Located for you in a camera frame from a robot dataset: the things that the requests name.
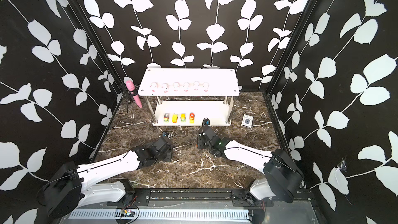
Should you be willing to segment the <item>yellow orange dump truck toy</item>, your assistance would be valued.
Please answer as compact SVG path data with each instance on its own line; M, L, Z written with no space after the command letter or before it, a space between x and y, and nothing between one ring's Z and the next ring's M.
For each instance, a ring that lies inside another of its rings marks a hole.
M177 122L178 122L178 114L173 114L172 123L177 123Z

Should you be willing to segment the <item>red toy car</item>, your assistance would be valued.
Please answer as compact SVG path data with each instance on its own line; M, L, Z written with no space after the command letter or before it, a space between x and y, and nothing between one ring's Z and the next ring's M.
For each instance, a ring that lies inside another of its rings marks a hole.
M191 124L195 123L195 114L194 113L190 113L189 121L190 121Z

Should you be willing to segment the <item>green cement mixer truck toy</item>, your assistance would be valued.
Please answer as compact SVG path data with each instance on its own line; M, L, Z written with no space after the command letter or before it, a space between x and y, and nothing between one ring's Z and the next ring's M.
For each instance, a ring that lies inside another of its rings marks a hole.
M186 115L185 114L181 114L180 115L180 121L181 122L186 122Z

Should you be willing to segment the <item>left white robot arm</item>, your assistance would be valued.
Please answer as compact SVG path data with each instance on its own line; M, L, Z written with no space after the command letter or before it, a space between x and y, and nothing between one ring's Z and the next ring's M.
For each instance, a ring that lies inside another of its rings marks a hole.
M118 202L132 190L132 186L120 181L114 184L102 184L102 181L158 162L170 162L172 153L170 139L162 136L157 141L133 147L103 161L79 166L68 162L41 187L37 196L43 197L40 204L46 208L49 220L59 219L85 205Z

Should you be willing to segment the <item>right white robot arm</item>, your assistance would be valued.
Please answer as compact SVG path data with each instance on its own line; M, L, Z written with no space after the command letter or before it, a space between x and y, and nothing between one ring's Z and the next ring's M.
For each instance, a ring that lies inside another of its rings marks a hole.
M265 177L253 181L245 192L251 205L266 198L276 197L292 203L304 185L304 175L281 149L274 152L257 150L229 138L206 137L200 134L199 149L208 149L215 157L237 161L261 172Z

